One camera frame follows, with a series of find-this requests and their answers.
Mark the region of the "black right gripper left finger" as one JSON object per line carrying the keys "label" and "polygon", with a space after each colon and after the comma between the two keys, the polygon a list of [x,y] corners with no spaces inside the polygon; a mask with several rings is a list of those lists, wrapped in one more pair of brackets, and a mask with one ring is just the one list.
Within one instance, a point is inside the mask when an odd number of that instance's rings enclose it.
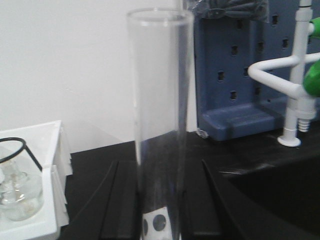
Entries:
{"label": "black right gripper left finger", "polygon": [[134,161],[113,162],[98,189],[60,235],[62,240],[138,240]]}

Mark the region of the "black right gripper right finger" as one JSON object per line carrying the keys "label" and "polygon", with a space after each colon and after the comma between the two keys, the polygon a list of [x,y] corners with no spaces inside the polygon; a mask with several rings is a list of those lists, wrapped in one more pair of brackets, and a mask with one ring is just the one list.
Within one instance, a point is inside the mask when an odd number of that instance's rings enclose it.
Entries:
{"label": "black right gripper right finger", "polygon": [[200,160],[185,166],[184,240],[286,240],[288,226]]}

